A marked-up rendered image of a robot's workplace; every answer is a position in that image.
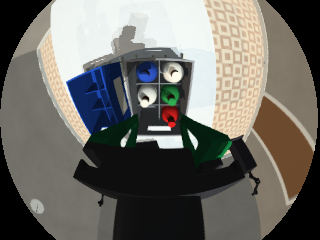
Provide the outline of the white bottle with grey label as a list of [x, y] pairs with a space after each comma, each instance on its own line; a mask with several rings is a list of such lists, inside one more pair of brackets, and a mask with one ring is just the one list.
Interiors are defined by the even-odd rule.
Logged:
[[147, 107], [148, 105], [154, 103], [157, 98], [157, 85], [142, 84], [138, 91], [137, 97], [142, 107]]

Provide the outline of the blue bottle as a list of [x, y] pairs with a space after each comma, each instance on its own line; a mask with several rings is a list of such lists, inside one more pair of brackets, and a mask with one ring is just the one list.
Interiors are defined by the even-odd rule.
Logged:
[[[145, 83], [153, 81], [158, 74], [158, 66], [153, 61], [141, 63], [136, 70], [136, 75], [140, 81]], [[149, 78], [148, 78], [149, 77]]]

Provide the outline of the green bottle with pale green label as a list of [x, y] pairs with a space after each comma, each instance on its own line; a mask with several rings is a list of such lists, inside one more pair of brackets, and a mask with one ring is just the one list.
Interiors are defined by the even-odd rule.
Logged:
[[180, 97], [180, 91], [176, 84], [161, 84], [160, 96], [165, 103], [174, 106]]

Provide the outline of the cream bottle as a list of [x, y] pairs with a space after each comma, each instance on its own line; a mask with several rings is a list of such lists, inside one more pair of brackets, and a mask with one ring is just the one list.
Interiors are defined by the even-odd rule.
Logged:
[[[166, 62], [162, 67], [162, 73], [164, 78], [171, 83], [179, 82], [184, 76], [183, 67], [176, 62]], [[179, 80], [179, 81], [178, 81]]]

